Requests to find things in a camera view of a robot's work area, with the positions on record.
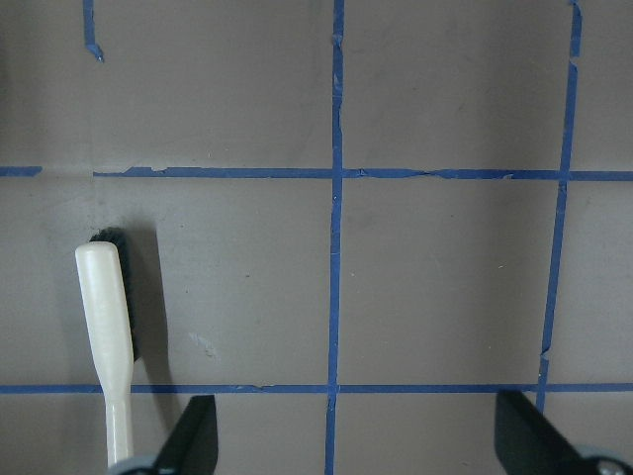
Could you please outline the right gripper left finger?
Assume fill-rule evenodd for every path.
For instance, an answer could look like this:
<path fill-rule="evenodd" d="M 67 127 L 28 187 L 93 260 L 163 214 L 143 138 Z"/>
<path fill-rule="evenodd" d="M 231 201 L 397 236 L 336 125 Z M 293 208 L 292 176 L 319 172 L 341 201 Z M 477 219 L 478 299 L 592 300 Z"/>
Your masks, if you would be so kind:
<path fill-rule="evenodd" d="M 151 465 L 150 474 L 214 474 L 219 460 L 214 395 L 194 396 Z"/>

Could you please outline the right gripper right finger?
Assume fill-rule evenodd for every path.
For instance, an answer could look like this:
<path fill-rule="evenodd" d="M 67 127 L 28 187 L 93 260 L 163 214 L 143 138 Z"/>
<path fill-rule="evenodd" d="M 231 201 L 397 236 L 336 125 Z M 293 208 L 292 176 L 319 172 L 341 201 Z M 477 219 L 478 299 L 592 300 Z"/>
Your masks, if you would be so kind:
<path fill-rule="evenodd" d="M 521 392 L 496 395 L 494 447 L 509 475 L 630 474 L 632 465 L 605 453 L 583 454 Z"/>

